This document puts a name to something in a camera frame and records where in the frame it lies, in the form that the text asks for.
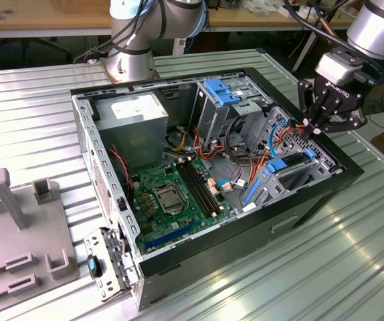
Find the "blue latch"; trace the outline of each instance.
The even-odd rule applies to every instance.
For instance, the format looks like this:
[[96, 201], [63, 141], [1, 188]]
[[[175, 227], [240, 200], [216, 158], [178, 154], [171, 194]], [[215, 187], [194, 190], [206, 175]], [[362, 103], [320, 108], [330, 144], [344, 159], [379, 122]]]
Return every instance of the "blue latch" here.
[[229, 90], [229, 87], [220, 79], [204, 80], [204, 84], [213, 97], [218, 100], [220, 106], [237, 104], [241, 101], [241, 98], [234, 96]]
[[266, 167], [270, 170], [271, 173], [275, 173], [285, 169], [287, 164], [282, 159], [271, 160]]
[[94, 261], [94, 258], [90, 259], [90, 269], [93, 270], [96, 268], [96, 263]]
[[253, 185], [251, 191], [247, 194], [246, 199], [244, 199], [243, 204], [248, 203], [248, 201], [252, 198], [254, 192], [256, 192], [256, 189], [259, 187], [259, 185], [260, 185], [260, 180], [256, 179], [256, 182], [254, 182], [254, 185]]
[[312, 149], [307, 148], [305, 150], [305, 155], [308, 156], [310, 159], [315, 158], [315, 152]]

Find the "blue pcie slot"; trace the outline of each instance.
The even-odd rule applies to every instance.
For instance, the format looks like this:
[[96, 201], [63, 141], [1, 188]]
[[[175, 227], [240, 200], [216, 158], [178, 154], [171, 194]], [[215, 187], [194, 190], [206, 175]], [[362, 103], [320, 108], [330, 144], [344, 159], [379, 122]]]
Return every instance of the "blue pcie slot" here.
[[183, 234], [186, 234], [191, 230], [191, 228], [198, 223], [198, 221], [194, 221], [174, 232], [168, 233], [164, 236], [158, 237], [157, 239], [153, 239], [152, 241], [146, 242], [146, 248], [158, 246], [159, 244], [162, 244], [166, 241], [169, 241], [170, 239], [174, 239], [175, 237], [181, 236]]
[[260, 180], [256, 179], [256, 182], [254, 182], [254, 185], [251, 191], [247, 194], [246, 199], [244, 199], [244, 204], [247, 204], [248, 201], [252, 198], [254, 192], [256, 192], [256, 189], [259, 187], [259, 185], [260, 185]]

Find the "ram slot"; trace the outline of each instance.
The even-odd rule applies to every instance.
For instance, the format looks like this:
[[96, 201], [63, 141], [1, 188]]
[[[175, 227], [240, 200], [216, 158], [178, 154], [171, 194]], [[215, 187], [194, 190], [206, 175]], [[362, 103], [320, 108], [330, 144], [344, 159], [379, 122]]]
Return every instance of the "ram slot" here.
[[198, 177], [198, 174], [195, 172], [191, 163], [178, 164], [177, 171], [184, 180], [187, 188], [192, 193], [196, 202], [198, 202], [204, 216], [209, 217], [212, 213], [220, 212], [219, 206], [207, 190], [207, 187]]

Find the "cpu socket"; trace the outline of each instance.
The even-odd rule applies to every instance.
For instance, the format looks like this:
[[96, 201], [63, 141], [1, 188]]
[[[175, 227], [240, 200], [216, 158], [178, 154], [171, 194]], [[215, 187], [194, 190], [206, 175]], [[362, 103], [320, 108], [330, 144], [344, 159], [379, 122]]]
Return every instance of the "cpu socket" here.
[[158, 202], [164, 213], [177, 215], [182, 212], [185, 204], [176, 185], [163, 185], [154, 189], [153, 192], [157, 196]]

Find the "wooden desk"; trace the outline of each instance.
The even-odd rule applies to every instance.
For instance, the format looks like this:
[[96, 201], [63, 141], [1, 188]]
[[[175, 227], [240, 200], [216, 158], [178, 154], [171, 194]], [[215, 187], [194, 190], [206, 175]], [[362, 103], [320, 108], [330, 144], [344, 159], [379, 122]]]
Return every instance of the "wooden desk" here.
[[[110, 16], [106, 14], [63, 13], [57, 1], [0, 0], [0, 10], [12, 8], [16, 12], [0, 20], [2, 37], [49, 37], [72, 35], [109, 35]], [[247, 9], [210, 9], [210, 32], [221, 31], [281, 31], [299, 30], [302, 26], [291, 17], [276, 12], [256, 15]], [[332, 25], [346, 29], [352, 19], [346, 15], [335, 17]]]
[[110, 15], [64, 13], [51, 0], [0, 0], [0, 10], [15, 13], [0, 20], [0, 38], [110, 35]]
[[[292, 17], [284, 17], [278, 12], [269, 12], [265, 15], [256, 15], [241, 8], [239, 10], [219, 8], [210, 10], [210, 32], [219, 31], [281, 31], [299, 30], [301, 24]], [[338, 14], [331, 21], [334, 29], [348, 29], [353, 20]]]

